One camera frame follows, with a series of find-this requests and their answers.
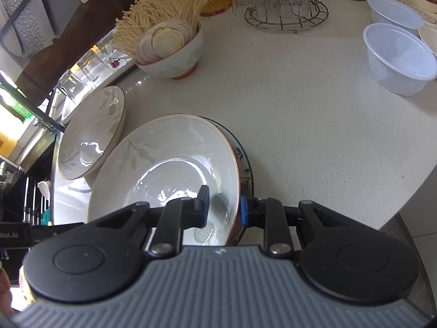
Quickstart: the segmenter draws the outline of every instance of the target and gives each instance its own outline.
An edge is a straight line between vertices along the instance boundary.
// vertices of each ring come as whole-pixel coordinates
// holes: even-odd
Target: metal glass holder
[[[284,31],[297,33],[298,30],[305,30],[326,21],[329,15],[328,8],[319,0],[309,0],[309,13],[306,17],[283,17],[276,16],[270,11],[263,17],[253,17],[252,11],[248,8],[244,19],[252,26],[263,30]]]

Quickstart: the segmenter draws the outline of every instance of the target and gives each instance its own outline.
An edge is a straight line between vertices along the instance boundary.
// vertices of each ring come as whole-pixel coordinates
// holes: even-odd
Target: gray ribbed surface
[[[423,327],[401,300],[356,307],[313,291],[295,267],[258,247],[185,247],[156,260],[129,290],[87,306],[39,301],[14,319],[23,328]]]

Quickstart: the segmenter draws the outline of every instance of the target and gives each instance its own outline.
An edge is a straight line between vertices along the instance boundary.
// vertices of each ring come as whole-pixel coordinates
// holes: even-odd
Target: white plastic container
[[[407,5],[395,0],[369,0],[374,23],[393,24],[419,36],[419,28],[425,23],[419,14]]]
[[[419,38],[392,24],[371,24],[363,32],[373,79],[388,91],[412,96],[437,75],[437,61]]]

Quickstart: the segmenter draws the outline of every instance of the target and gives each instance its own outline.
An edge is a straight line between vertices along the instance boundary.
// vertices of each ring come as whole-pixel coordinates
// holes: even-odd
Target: white tabletop
[[[248,153],[255,195],[288,206],[312,199],[380,228],[437,164],[437,83],[410,98],[383,89],[367,68],[367,3],[324,2],[328,20],[298,34],[257,29],[231,11],[203,19],[194,74],[173,81],[137,70],[119,84],[122,137],[165,114],[212,118]],[[86,220],[93,179],[59,178],[55,224]]]

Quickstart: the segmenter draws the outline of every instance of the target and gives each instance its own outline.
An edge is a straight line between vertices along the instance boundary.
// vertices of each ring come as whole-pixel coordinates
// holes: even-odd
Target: plastic bowl
[[[138,61],[135,63],[149,75],[179,80],[191,75],[195,71],[197,61],[202,55],[202,47],[203,30],[199,23],[197,25],[196,36],[176,53],[151,64],[142,65]]]
[[[407,5],[395,0],[369,0],[374,23],[393,24],[402,27],[415,36],[425,23],[419,14]]]
[[[405,29],[371,24],[363,32],[373,79],[388,91],[412,96],[437,75],[437,61],[429,47]]]

